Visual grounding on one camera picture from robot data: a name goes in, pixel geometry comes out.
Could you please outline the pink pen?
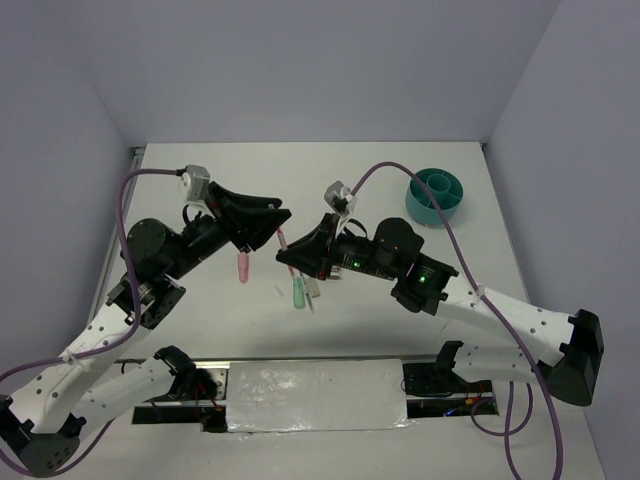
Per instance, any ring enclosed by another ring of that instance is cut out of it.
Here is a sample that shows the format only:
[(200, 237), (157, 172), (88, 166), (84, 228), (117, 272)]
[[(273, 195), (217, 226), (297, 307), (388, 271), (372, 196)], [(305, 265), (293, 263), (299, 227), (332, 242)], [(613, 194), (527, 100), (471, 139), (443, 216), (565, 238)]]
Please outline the pink pen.
[[(280, 250), (282, 250), (283, 252), (287, 250), (287, 242), (286, 242), (286, 238), (284, 236), (283, 230), (281, 227), (279, 227), (277, 229), (276, 232), (278, 241), (279, 241), (279, 245), (280, 245)], [(296, 277), (296, 273), (293, 267), (291, 267), (290, 265), (287, 264), (287, 269), (289, 271), (289, 274), (292, 278)]]

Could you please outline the thin purple pen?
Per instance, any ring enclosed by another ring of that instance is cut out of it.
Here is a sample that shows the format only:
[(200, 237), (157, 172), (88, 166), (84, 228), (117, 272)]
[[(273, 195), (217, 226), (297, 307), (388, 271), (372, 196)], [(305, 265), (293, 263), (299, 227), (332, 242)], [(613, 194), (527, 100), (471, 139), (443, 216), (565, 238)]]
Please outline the thin purple pen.
[(313, 299), (311, 297), (311, 294), (309, 292), (309, 289), (308, 289), (304, 274), (302, 272), (299, 272), (299, 278), (301, 280), (302, 289), (303, 289), (303, 293), (304, 293), (304, 296), (305, 296), (306, 304), (307, 304), (310, 312), (312, 314), (315, 314), (315, 308), (314, 308), (314, 304), (313, 304)]

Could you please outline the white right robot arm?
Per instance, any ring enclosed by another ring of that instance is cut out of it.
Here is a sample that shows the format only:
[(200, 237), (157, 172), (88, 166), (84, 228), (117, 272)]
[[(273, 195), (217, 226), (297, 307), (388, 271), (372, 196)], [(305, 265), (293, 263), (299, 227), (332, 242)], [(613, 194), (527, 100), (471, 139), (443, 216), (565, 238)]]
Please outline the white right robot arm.
[(393, 282), (392, 297), (412, 313), (462, 322), (506, 340), (488, 347), (448, 340), (433, 364), (436, 383), (457, 391), (480, 381), (540, 381), (565, 403), (591, 405), (604, 354), (597, 315), (544, 310), (482, 286), (422, 253), (424, 240), (402, 218), (382, 220), (372, 238), (336, 231), (325, 214), (309, 234), (278, 251), (278, 262), (317, 280), (332, 267)]

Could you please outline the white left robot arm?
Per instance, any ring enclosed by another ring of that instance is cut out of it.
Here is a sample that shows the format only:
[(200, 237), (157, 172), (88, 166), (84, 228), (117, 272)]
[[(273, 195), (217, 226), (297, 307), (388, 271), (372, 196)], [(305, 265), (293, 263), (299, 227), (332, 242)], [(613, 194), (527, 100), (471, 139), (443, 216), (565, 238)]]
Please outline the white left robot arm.
[(291, 216), (278, 198), (255, 197), (209, 183), (199, 214), (176, 232), (146, 218), (123, 238), (127, 265), (94, 319), (52, 361), (40, 361), (31, 382), (1, 399), (1, 437), (36, 478), (65, 473), (80, 443), (101, 434), (136, 404), (156, 397), (213, 398), (216, 382), (175, 346), (160, 348), (112, 380), (103, 377), (132, 345), (148, 336), (185, 295), (178, 280), (227, 244), (240, 252), (264, 246)]

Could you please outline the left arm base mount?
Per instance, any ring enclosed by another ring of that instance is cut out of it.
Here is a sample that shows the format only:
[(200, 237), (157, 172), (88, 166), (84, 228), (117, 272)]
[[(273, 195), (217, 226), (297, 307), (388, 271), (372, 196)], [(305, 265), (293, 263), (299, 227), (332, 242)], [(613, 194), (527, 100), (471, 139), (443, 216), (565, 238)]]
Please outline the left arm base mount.
[(175, 346), (152, 356), (168, 367), (172, 382), (166, 393), (133, 410), (133, 425), (197, 425), (201, 432), (226, 433), (228, 368), (203, 368)]

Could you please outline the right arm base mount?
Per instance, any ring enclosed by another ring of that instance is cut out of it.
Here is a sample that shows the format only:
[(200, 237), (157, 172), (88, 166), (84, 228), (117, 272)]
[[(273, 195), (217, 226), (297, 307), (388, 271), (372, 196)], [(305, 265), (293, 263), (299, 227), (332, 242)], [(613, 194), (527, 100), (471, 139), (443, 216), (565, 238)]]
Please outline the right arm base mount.
[(409, 419), (467, 417), (474, 407), (477, 415), (498, 414), (490, 381), (470, 383), (453, 372), (455, 354), (463, 345), (447, 341), (434, 360), (402, 361), (400, 387)]

